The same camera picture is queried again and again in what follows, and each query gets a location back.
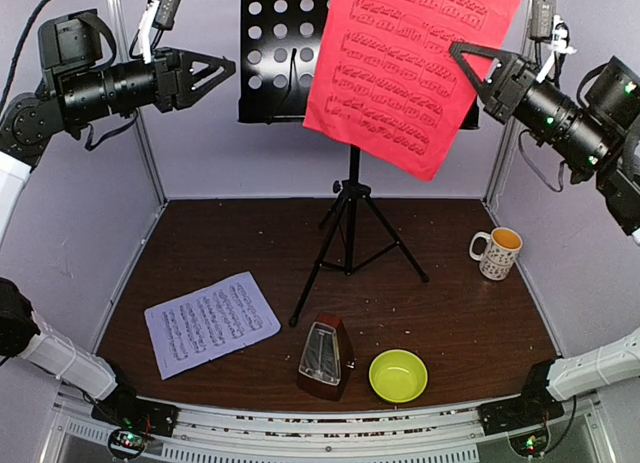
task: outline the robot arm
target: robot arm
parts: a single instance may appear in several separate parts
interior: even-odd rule
[[[542,146],[548,143],[572,172],[571,183],[596,177],[596,188],[622,230],[640,244],[640,77],[613,57],[583,79],[579,105],[539,68],[517,53],[467,42],[450,53],[484,103],[485,112],[505,124],[514,117]],[[465,54],[497,60],[483,80]],[[595,78],[585,95],[582,89]],[[534,365],[520,396],[481,405],[486,434],[514,431],[564,413],[561,401],[602,386],[640,376],[640,329],[583,355]]]
[[[549,368],[547,391],[557,401],[640,376],[640,328],[621,340]]]
[[[149,104],[163,113],[190,108],[235,73],[235,64],[225,58],[155,48],[158,36],[173,28],[179,3],[155,0],[149,5],[140,35],[143,56],[118,65],[113,65],[115,39],[96,10],[49,20],[40,27],[42,82],[34,93],[14,98],[0,118],[0,244],[53,135],[64,131],[79,140],[92,121],[115,113],[135,115]],[[148,35],[152,27],[158,30],[154,44]],[[97,64],[103,56],[101,37],[111,57]],[[99,143],[88,141],[85,148],[92,150]],[[1,278],[0,356],[19,356],[76,386],[96,405],[98,419],[132,431],[150,426],[156,434],[172,432],[175,407],[136,398],[117,368],[76,347],[33,310],[15,284]]]
[[[450,53],[485,112],[502,124],[514,117],[540,146],[551,145],[571,170],[572,184],[595,175],[609,212],[640,244],[640,168],[634,155],[640,140],[640,77],[613,57],[585,77],[577,105],[550,81],[539,82],[536,65],[517,53],[466,42],[452,44]],[[482,80],[465,54],[491,58],[498,65]],[[596,77],[585,103],[580,92]]]

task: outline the yellow-green bowl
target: yellow-green bowl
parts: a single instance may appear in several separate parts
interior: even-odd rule
[[[369,383],[380,398],[390,403],[407,403],[427,387],[429,374],[422,360],[405,350],[380,353],[369,367]]]

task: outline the sheet music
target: sheet music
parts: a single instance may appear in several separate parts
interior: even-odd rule
[[[431,180],[476,95],[449,46],[500,47],[520,1],[331,0],[304,125]]]
[[[251,273],[144,312],[162,379],[269,338],[280,322]]]

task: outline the tripod legs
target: tripod legs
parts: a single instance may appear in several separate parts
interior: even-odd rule
[[[429,283],[429,277],[424,272],[424,270],[416,260],[415,256],[411,254],[411,252],[409,251],[409,248],[407,248],[407,245],[405,245],[404,241],[402,241],[402,238],[400,238],[400,235],[398,234],[398,232],[395,230],[393,226],[391,226],[391,223],[389,223],[389,221],[382,214],[382,212],[380,211],[380,208],[376,206],[373,199],[370,196],[366,196],[365,201],[369,205],[369,208],[371,208],[371,211],[373,211],[374,215],[376,215],[378,220],[380,220],[380,223],[382,223],[382,226],[384,226],[387,232],[391,235],[391,238],[393,238],[396,245],[400,247],[400,250],[402,250],[402,253],[404,253],[404,256],[407,258],[407,260],[409,260],[409,263],[411,263],[411,266],[413,266],[413,269],[416,270],[422,282]]]
[[[356,216],[357,216],[357,205],[359,200],[364,200],[373,214],[378,218],[382,226],[384,226],[385,230],[389,233],[391,238],[393,238],[393,243],[389,246],[383,248],[378,253],[374,254],[370,258],[367,258],[362,263],[357,266],[353,265],[354,259],[354,249],[355,249],[355,238],[356,238]],[[327,256],[327,252],[329,251],[329,247],[331,246],[331,242],[335,237],[336,231],[340,225],[340,220],[344,216],[345,211],[347,212],[347,234],[345,241],[345,263],[344,265],[336,265],[335,263],[331,263],[328,261],[324,261]],[[309,274],[309,278],[307,278],[307,283],[304,286],[304,290],[302,290],[302,294],[300,295],[300,299],[298,300],[298,304],[293,312],[293,315],[289,319],[289,326],[295,327],[298,324],[298,320],[300,318],[300,313],[304,308],[305,303],[307,302],[307,298],[309,297],[309,293],[313,288],[313,284],[320,272],[320,268],[326,267],[334,270],[344,271],[345,275],[351,275],[356,271],[364,268],[369,263],[374,260],[377,260],[382,255],[387,253],[388,251],[393,250],[396,247],[399,247],[404,256],[409,260],[409,263],[413,267],[413,269],[418,273],[418,276],[424,283],[429,282],[429,277],[422,269],[418,261],[409,251],[407,245],[402,241],[398,232],[391,226],[391,223],[385,218],[380,209],[376,206],[373,199],[369,196],[368,192],[354,194],[353,188],[345,187],[343,192],[340,193],[338,198],[335,200],[331,208],[325,215],[324,219],[320,223],[320,227],[322,228],[326,223],[331,220],[333,216],[333,221],[331,223],[331,227],[327,231],[327,235],[322,242],[322,246],[320,247],[320,252],[313,264],[313,268],[311,269],[311,273]]]
[[[302,312],[302,308],[304,308],[304,304],[307,302],[307,298],[309,297],[309,293],[311,292],[311,288],[313,287],[313,283],[316,281],[316,277],[318,276],[318,272],[320,271],[320,267],[324,264],[324,258],[327,256],[327,251],[329,251],[329,247],[331,246],[331,242],[333,241],[333,237],[338,230],[338,225],[340,225],[340,220],[342,219],[342,215],[344,214],[344,210],[347,207],[347,200],[342,197],[338,197],[335,201],[327,216],[325,216],[323,223],[331,218],[331,215],[335,211],[336,217],[331,223],[331,228],[327,232],[327,235],[324,237],[324,241],[322,242],[322,246],[320,247],[320,252],[318,253],[318,257],[316,261],[313,263],[313,268],[311,269],[311,273],[309,274],[309,278],[307,278],[307,283],[304,285],[304,290],[302,290],[302,295],[300,295],[300,299],[298,300],[298,304],[296,305],[296,309],[293,311],[293,315],[289,319],[289,326],[294,327],[298,324],[298,318],[300,317],[300,313]]]

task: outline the metronome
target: metronome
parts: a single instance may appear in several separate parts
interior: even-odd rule
[[[320,313],[302,352],[298,387],[317,398],[338,401],[354,368],[353,348],[342,320]]]

